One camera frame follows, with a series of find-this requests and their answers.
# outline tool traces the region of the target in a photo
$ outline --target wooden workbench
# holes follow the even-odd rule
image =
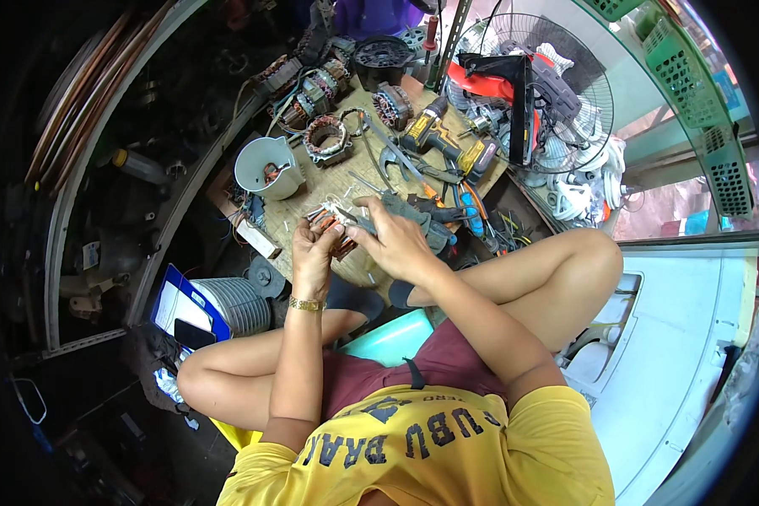
[[[354,88],[354,91],[338,104],[337,112],[339,113],[350,107],[362,107],[371,113],[371,119],[377,127],[380,127],[383,130],[380,134],[388,135],[389,130],[382,125],[374,112],[374,107],[371,104],[371,93],[366,92],[360,86],[359,80],[356,77],[352,79],[351,86]],[[401,86],[410,97],[410,103],[414,107],[414,114],[421,112],[423,108],[437,97],[434,92],[424,90],[422,84],[410,76],[404,76]],[[348,116],[345,121],[349,131],[353,132],[357,128],[356,113]],[[459,114],[452,106],[447,110],[447,115],[444,118],[444,126],[452,132],[454,138],[466,128]],[[371,145],[371,150],[374,153],[374,157],[379,160],[380,152],[382,151],[382,148],[385,147],[385,144],[375,132],[368,130],[366,135],[368,142]],[[351,205],[350,201],[354,199],[354,197],[376,195],[373,190],[365,187],[365,185],[355,180],[354,177],[349,176],[349,171],[357,173],[360,177],[363,177],[378,188],[384,187],[383,182],[379,177],[380,175],[377,173],[371,158],[366,153],[364,140],[358,137],[352,139],[352,142],[354,144],[352,157],[340,164],[324,169],[314,166],[309,155],[307,155],[303,144],[294,147],[293,153],[301,167],[304,177],[307,179],[306,184],[302,185],[298,192],[292,197],[281,201],[264,201],[264,223],[267,232],[270,237],[283,248],[282,252],[277,257],[270,260],[270,262],[290,282],[292,282],[291,238],[294,225],[298,222],[299,217],[306,215],[310,210],[318,207],[318,205],[321,202],[324,202],[329,195],[342,198],[346,189],[352,185],[359,187],[352,189],[348,198],[344,200],[344,204],[349,202],[346,209]],[[458,142],[462,148],[466,149],[472,146],[474,139],[470,136],[465,137]],[[433,167],[444,169],[444,158],[442,157],[441,152],[431,149],[425,154],[424,159]],[[506,164],[501,163],[495,158],[487,169],[486,174],[484,174],[484,177],[479,181],[478,185],[476,185],[478,193],[482,197],[485,196],[505,171]],[[392,186],[397,192],[399,192],[399,196],[402,197],[402,200],[405,200],[408,194],[419,194],[424,196],[422,186],[419,182],[412,176],[410,176],[410,181],[404,181],[400,175],[399,169],[395,165],[388,166],[388,176]],[[441,181],[428,176],[425,176],[425,178],[433,188],[439,192],[441,191]],[[226,212],[231,209],[230,207],[223,208],[223,206],[220,206],[218,199],[212,198],[212,200],[216,201],[217,206],[220,207],[220,210],[223,213],[226,215],[231,214],[231,212]],[[447,191],[445,204],[449,207],[455,205],[451,191]],[[351,213],[359,215],[359,208],[355,207]],[[285,229],[284,221],[289,225],[289,231]],[[333,261],[333,270],[350,283],[361,287],[373,286],[386,302],[388,301],[388,287],[390,286],[392,279],[376,267],[373,260],[366,254],[364,249],[355,249],[349,253],[343,261]],[[374,278],[374,283],[371,282],[368,272],[371,272],[371,276]]]

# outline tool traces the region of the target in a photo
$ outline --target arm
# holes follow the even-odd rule
[[[376,197],[355,203],[369,207],[378,235],[374,238],[362,228],[349,228],[347,234],[390,275],[433,295],[435,303],[506,384],[510,405],[542,386],[565,385],[551,354],[536,336],[435,258],[418,225],[389,215]]]
[[[325,300],[329,250],[343,234],[337,227],[320,234],[302,219],[293,234],[293,290],[299,300]],[[270,394],[269,418],[261,441],[279,443],[300,452],[320,425],[323,356],[320,348],[322,311],[290,308]]]

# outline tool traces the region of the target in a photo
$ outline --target hand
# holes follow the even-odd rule
[[[307,219],[301,218],[292,234],[292,295],[296,299],[326,299],[332,247],[343,236],[343,226],[322,232],[309,228]]]
[[[368,207],[377,237],[363,228],[349,226],[346,235],[366,249],[377,265],[396,279],[425,286],[442,272],[452,272],[427,245],[420,228],[413,221],[391,215],[377,197],[354,199],[354,205]]]

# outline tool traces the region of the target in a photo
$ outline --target white plastic pitcher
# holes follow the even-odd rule
[[[264,186],[264,167],[273,163],[276,167],[290,164],[269,185]],[[259,137],[243,147],[236,157],[234,178],[242,188],[256,195],[273,200],[290,197],[301,183],[304,174],[295,162],[286,137]]]

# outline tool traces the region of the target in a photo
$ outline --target maroon shorts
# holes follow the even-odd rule
[[[501,380],[486,367],[450,320],[445,320],[433,331],[413,360],[426,385],[469,390],[478,395],[495,393],[507,402]],[[321,416],[324,421],[329,420],[337,411],[360,402],[379,389],[412,383],[411,369],[406,363],[386,368],[374,360],[324,350]]]

